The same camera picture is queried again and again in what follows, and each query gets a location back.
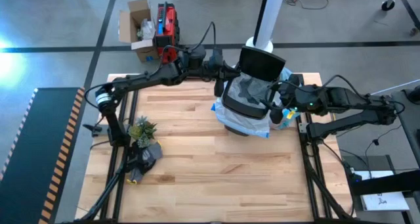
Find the black floor stripe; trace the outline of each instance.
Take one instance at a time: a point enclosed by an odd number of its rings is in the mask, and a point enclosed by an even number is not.
[[[106,9],[106,13],[105,13],[105,18],[102,23],[102,27],[100,28],[98,41],[96,42],[96,49],[94,50],[91,64],[89,65],[89,69],[87,70],[85,83],[83,84],[85,89],[88,89],[91,87],[93,75],[95,74],[95,70],[96,70],[96,65],[98,64],[100,50],[101,50],[102,44],[104,44],[106,30],[108,29],[112,10],[114,9],[115,3],[116,3],[116,0],[110,0],[110,2],[108,3],[108,8]]]
[[[406,8],[406,10],[407,10],[409,16],[411,17],[411,19],[413,20],[414,26],[416,28],[420,29],[420,21],[419,21],[417,15],[414,13],[410,4],[408,3],[408,0],[401,0],[401,2],[404,5],[404,7]]]
[[[245,43],[221,43],[217,46],[222,49],[241,49]],[[203,44],[205,49],[212,49],[213,44]],[[367,41],[367,42],[333,42],[333,43],[273,43],[275,49],[293,48],[332,48],[332,47],[407,47],[420,46],[420,41]],[[68,53],[68,52],[94,52],[94,58],[89,69],[90,74],[86,80],[92,78],[92,71],[96,69],[96,63],[100,52],[131,51],[131,46],[106,46],[106,47],[16,47],[0,48],[0,53]]]
[[[241,49],[245,43],[221,43],[222,49]],[[212,49],[213,44],[203,44],[205,49]],[[327,47],[404,47],[420,46],[420,41],[371,41],[371,42],[336,42],[336,43],[273,43],[275,49],[292,48],[327,48]],[[103,47],[102,51],[131,51],[130,46]]]

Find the white robot column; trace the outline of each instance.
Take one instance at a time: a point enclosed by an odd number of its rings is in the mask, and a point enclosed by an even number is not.
[[[273,51],[273,43],[270,39],[282,2],[283,0],[262,0],[254,37],[249,38],[246,43],[248,47],[255,47],[269,53]]]

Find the small box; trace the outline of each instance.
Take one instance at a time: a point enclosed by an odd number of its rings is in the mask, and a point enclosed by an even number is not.
[[[154,23],[148,0],[130,1],[128,6],[129,12],[119,11],[119,41],[131,43],[131,50],[136,51],[141,62],[158,59],[159,54],[153,39],[137,40],[137,28],[141,22],[146,18]]]

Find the metal cart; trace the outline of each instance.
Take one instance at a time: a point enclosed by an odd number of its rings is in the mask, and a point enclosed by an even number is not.
[[[415,27],[412,28],[410,33],[409,33],[410,36],[414,36],[414,35],[419,33],[420,21],[417,18],[417,16],[415,15],[413,9],[410,7],[410,4],[408,4],[407,0],[401,0],[401,1],[403,2],[404,6],[406,7],[406,9],[408,11],[408,14],[410,15],[411,19],[414,22]],[[381,6],[382,11],[389,11],[394,7],[395,7],[395,0],[386,0],[386,1],[382,2],[382,6]]]

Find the succulent plant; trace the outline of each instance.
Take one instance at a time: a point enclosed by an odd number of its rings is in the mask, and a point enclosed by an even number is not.
[[[139,148],[145,148],[150,145],[150,140],[154,139],[155,126],[155,123],[147,121],[147,117],[141,116],[137,118],[136,124],[130,127],[129,134],[136,140]]]

